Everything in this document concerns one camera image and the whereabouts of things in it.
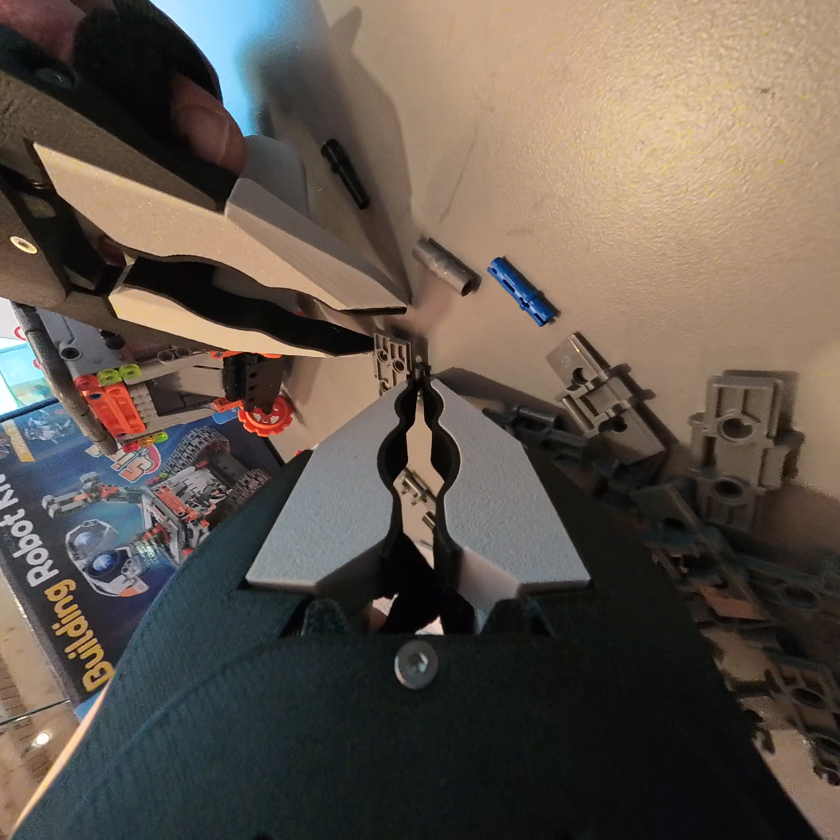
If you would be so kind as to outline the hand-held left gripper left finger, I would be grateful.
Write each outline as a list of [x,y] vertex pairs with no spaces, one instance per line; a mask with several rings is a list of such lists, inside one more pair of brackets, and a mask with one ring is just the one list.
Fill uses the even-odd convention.
[[382,597],[383,559],[403,530],[394,481],[416,398],[416,385],[398,385],[311,451],[246,574],[250,585],[336,602]]

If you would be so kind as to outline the long black toy pin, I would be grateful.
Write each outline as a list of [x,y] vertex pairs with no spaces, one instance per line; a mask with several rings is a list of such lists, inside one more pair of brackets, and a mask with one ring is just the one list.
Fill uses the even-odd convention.
[[370,207],[371,199],[358,176],[350,157],[341,143],[336,139],[328,139],[321,146],[321,155],[327,162],[331,172],[339,177],[344,188],[350,194],[353,202],[360,210]]

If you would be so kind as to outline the small blue toy brick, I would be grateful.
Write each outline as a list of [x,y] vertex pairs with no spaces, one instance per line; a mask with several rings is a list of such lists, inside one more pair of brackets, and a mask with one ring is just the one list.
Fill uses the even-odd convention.
[[518,269],[503,257],[493,259],[487,273],[540,327],[545,327],[558,317],[558,311]]

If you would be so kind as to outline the pile of dark grey connectors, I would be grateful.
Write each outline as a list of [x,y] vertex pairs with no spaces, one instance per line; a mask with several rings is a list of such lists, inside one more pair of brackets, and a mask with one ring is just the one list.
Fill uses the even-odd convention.
[[838,788],[838,553],[815,570],[747,548],[768,494],[781,490],[801,436],[783,423],[786,383],[769,372],[712,376],[689,418],[688,464],[669,447],[626,370],[575,332],[546,358],[553,412],[483,409],[523,445],[586,474],[594,499],[633,521],[766,754],[796,732],[815,775]]

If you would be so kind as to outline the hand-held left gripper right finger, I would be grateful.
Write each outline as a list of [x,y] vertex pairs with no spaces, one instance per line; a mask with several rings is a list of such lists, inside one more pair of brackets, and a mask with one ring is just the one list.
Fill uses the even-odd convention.
[[439,379],[423,381],[437,494],[435,565],[475,610],[592,578],[516,438]]

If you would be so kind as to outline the orange toy gear wheel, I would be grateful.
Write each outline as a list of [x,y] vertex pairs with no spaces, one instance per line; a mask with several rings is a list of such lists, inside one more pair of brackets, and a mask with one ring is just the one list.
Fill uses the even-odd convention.
[[238,410],[238,420],[244,429],[261,438],[282,434],[291,425],[293,418],[293,408],[282,394],[269,405],[250,410],[241,407]]

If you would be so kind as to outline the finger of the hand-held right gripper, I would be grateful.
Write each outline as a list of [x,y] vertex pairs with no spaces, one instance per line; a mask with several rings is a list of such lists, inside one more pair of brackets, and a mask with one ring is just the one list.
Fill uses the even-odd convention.
[[369,335],[205,283],[126,281],[109,302],[123,320],[173,328],[184,338],[228,351],[339,358],[370,354],[375,347]]
[[262,135],[245,141],[245,169],[220,212],[67,152],[34,149],[58,195],[128,251],[209,261],[336,311],[405,310],[404,289],[301,212],[307,178],[297,153]]

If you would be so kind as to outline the black grey toy robot vehicle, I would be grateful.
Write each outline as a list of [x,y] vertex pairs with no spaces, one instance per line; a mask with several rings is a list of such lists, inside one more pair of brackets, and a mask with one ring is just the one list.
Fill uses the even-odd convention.
[[161,442],[178,426],[284,393],[279,355],[188,349],[162,339],[128,339],[68,317],[12,302],[15,334],[26,341],[52,395],[104,454]]

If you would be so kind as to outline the blue robot kit box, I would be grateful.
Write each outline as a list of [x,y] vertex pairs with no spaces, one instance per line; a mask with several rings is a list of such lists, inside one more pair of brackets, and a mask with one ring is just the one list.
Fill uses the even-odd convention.
[[58,402],[2,417],[2,573],[74,707],[108,682],[174,572],[280,464],[235,422],[105,455]]

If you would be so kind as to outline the person's right hand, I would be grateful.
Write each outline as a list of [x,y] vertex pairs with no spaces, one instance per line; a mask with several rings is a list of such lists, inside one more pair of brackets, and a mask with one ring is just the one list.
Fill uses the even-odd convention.
[[245,136],[224,105],[183,74],[171,83],[176,135],[196,157],[240,175],[247,160]]

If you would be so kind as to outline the grey cylinder toy sleeve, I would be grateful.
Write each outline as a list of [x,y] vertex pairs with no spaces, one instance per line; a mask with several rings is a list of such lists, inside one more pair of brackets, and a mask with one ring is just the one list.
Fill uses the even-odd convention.
[[480,279],[474,270],[432,238],[420,238],[412,249],[417,262],[461,297],[476,291]]

